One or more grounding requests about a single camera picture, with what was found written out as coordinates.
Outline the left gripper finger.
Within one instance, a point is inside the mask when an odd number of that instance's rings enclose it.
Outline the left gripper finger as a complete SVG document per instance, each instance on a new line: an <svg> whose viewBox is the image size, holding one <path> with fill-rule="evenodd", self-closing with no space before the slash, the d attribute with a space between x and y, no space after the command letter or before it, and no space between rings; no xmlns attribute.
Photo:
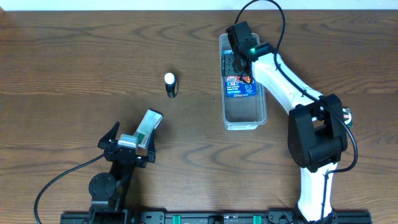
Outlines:
<svg viewBox="0 0 398 224"><path fill-rule="evenodd" d="M153 129L147 146L147 162L154 163L155 159L155 130Z"/></svg>
<svg viewBox="0 0 398 224"><path fill-rule="evenodd" d="M119 121L99 140L98 147L100 149L108 149L116 143L116 136L119 129Z"/></svg>

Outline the red small box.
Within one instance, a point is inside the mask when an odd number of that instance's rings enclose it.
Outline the red small box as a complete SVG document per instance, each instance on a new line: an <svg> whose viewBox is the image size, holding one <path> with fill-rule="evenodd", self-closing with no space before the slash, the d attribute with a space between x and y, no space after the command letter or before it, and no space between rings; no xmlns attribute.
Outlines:
<svg viewBox="0 0 398 224"><path fill-rule="evenodd" d="M250 76L227 76L225 77L226 82L236 82L243 84L251 84L252 78Z"/></svg>

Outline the blue Kool Fever box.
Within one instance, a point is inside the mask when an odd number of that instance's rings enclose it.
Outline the blue Kool Fever box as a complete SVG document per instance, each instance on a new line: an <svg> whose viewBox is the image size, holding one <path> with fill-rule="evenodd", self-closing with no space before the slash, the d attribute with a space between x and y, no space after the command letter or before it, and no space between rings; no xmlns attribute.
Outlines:
<svg viewBox="0 0 398 224"><path fill-rule="evenodd" d="M240 76L233 67L233 53L231 50L222 51L221 54L221 77L224 93L227 98L254 96L257 93L256 82L252 80L251 84L243 84L236 82L226 82L227 76Z"/></svg>

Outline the white green medicine box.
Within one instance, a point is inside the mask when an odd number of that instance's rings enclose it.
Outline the white green medicine box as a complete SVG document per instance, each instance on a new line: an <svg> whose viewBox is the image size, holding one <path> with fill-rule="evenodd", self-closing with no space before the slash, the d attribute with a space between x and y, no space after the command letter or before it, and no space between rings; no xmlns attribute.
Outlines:
<svg viewBox="0 0 398 224"><path fill-rule="evenodd" d="M144 149L147 148L151 134L153 130L158 127L162 121L162 118L163 116L160 113L153 110L147 110L141 123L134 133L134 136L138 138L139 147Z"/></svg>

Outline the dark bottle white cap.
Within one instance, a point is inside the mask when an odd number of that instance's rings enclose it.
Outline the dark bottle white cap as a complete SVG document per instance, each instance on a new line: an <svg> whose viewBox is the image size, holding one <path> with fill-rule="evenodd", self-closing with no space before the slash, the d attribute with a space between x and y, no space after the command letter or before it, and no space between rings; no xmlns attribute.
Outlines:
<svg viewBox="0 0 398 224"><path fill-rule="evenodd" d="M173 73L166 73L164 76L165 90L169 98L175 98L178 93L177 79Z"/></svg>

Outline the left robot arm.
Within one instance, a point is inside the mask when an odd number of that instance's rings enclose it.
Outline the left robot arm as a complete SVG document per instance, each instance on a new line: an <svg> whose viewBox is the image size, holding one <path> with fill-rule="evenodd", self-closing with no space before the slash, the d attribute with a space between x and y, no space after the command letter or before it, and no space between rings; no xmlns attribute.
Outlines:
<svg viewBox="0 0 398 224"><path fill-rule="evenodd" d="M109 172L99 173L90 181L89 223L139 223L137 213L126 208L125 202L134 169L155 162L155 131L149 135L147 154L142 156L136 153L138 145L134 136L116 139L118 129L119 122L116 122L98 143L112 166Z"/></svg>

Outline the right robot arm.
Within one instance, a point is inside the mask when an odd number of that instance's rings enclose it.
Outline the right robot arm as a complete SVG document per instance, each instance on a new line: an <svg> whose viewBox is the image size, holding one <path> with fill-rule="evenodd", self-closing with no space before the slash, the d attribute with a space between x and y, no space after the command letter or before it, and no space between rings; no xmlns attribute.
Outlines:
<svg viewBox="0 0 398 224"><path fill-rule="evenodd" d="M228 98L255 96L267 88L287 113L287 145L300 167L298 218L304 223L331 223L333 173L348 147L341 100L324 96L289 69L273 46L259 42L247 22L227 28L221 40L221 75Z"/></svg>

